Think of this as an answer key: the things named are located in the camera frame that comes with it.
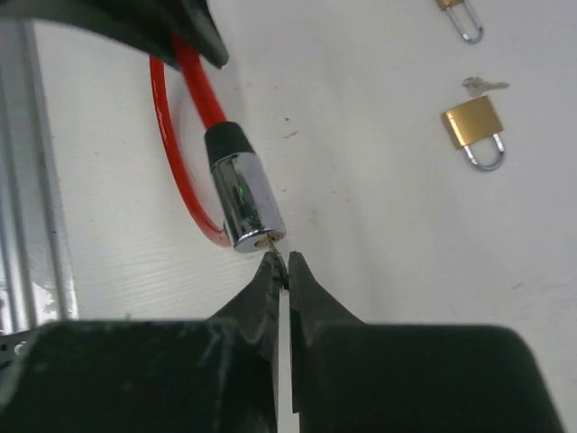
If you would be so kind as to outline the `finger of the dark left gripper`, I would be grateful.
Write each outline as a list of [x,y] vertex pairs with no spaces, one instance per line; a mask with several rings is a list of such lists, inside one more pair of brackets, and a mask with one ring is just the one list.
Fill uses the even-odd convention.
[[1,17],[74,26],[179,68],[172,34],[185,22],[180,1],[13,0],[1,3]]
[[170,2],[175,23],[170,30],[174,60],[173,69],[180,68],[177,43],[194,48],[212,66],[221,69],[229,60],[229,53],[211,15],[207,1],[176,0]]

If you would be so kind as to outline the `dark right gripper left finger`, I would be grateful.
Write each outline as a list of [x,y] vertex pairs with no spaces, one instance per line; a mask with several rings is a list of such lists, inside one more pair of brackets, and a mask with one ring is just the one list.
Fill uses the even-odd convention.
[[281,274],[212,317],[58,321],[1,340],[4,432],[274,432]]

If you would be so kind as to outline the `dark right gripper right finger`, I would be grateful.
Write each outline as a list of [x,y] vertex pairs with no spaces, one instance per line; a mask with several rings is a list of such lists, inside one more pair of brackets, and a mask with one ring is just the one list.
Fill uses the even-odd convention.
[[368,324],[288,259],[292,406],[304,432],[560,432],[530,348],[492,325]]

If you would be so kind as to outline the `thick red cable lock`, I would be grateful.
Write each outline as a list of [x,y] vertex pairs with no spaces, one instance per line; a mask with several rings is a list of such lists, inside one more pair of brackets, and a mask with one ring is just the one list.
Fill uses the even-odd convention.
[[172,122],[164,63],[151,57],[151,93],[160,138],[188,213],[215,245],[237,253],[263,249],[278,253],[276,243],[286,236],[287,229],[260,157],[241,126],[226,118],[197,49],[177,35],[171,41],[188,93],[205,127],[206,157],[223,223],[217,224],[207,214],[197,194]]

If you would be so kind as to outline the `small brass long-shackle padlock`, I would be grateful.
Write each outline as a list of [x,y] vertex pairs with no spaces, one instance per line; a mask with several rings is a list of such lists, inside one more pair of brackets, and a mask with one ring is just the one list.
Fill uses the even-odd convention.
[[463,41],[475,45],[483,40],[484,25],[469,0],[436,0],[435,3],[450,19]]

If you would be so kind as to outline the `medium brass padlock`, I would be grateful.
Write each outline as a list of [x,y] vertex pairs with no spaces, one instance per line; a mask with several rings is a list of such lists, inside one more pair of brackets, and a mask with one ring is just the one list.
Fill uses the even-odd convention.
[[[495,171],[505,161],[505,145],[500,137],[503,124],[489,96],[481,96],[445,110],[441,114],[442,122],[453,145],[463,150],[469,163],[480,171]],[[493,162],[484,164],[478,161],[472,146],[483,140],[491,139],[497,154]]]

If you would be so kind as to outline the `key of medium padlock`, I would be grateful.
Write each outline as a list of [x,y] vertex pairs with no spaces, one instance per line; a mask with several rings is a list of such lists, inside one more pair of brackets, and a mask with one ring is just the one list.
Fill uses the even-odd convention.
[[507,89],[509,86],[508,82],[490,82],[481,77],[469,77],[462,82],[462,87],[472,98],[480,97],[491,90]]

